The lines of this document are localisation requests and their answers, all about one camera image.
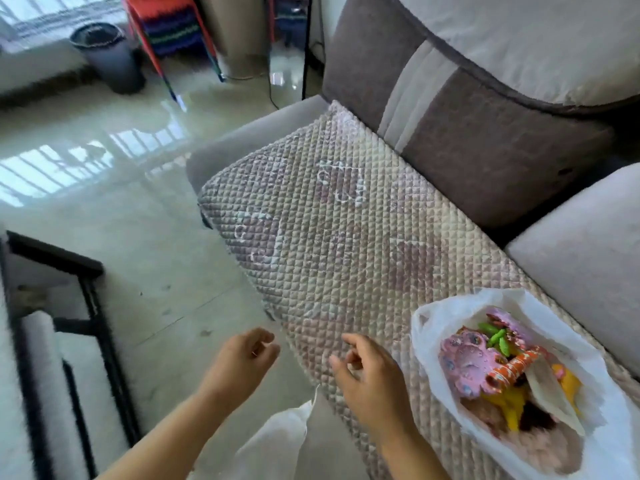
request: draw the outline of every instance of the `white plastic bag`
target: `white plastic bag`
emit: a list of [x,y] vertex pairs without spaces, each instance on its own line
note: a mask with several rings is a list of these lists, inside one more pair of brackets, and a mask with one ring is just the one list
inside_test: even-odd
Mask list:
[[[554,353],[583,386],[576,396],[586,437],[580,469],[569,475],[544,474],[520,459],[505,443],[460,405],[444,375],[438,354],[440,343],[462,325],[485,321],[484,309],[499,306],[536,334],[537,344]],[[412,345],[429,377],[434,396],[510,475],[518,480],[638,479],[634,443],[639,411],[613,382],[600,352],[562,322],[547,306],[523,289],[482,289],[423,305],[412,316]]]
[[369,480],[344,423],[316,388],[299,408],[271,416],[219,480]]

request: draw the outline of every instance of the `quilted mat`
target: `quilted mat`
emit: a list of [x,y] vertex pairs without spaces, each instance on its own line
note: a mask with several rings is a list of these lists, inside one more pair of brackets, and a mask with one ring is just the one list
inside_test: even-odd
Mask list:
[[454,480],[509,476],[437,402],[412,354],[424,303],[478,287],[526,288],[604,354],[640,403],[640,385],[446,197],[334,102],[309,126],[222,170],[198,197],[313,382],[349,428],[373,479],[390,478],[327,363],[343,332],[384,345],[413,415]]

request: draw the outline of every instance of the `trash can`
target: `trash can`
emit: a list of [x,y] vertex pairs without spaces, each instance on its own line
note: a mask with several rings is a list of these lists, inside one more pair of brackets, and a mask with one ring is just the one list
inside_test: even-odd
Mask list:
[[73,32],[70,41],[113,92],[134,94],[144,87],[145,77],[127,38],[116,25],[90,23]]

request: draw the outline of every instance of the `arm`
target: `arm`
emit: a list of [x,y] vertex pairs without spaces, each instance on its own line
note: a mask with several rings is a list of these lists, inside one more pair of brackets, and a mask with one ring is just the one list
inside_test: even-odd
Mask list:
[[256,328],[229,339],[194,395],[180,404],[99,480],[183,480],[223,421],[260,385],[280,353]]
[[[413,421],[404,375],[384,348],[363,335],[345,333],[352,345],[345,361],[330,358],[348,407],[367,428],[395,480],[449,480],[436,453]],[[356,379],[347,364],[363,371]]]

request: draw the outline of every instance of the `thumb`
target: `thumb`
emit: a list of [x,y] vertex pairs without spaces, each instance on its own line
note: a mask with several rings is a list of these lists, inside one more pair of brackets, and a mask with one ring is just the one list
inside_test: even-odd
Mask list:
[[331,355],[331,357],[329,357],[329,363],[333,369],[335,381],[338,383],[338,387],[342,389],[342,392],[347,393],[347,391],[353,390],[353,388],[358,384],[358,380],[353,377],[351,371],[347,367],[347,363],[340,360],[335,355]]
[[277,344],[269,344],[261,354],[256,357],[255,361],[263,374],[266,374],[273,363],[276,362],[278,355],[280,355],[280,346]]

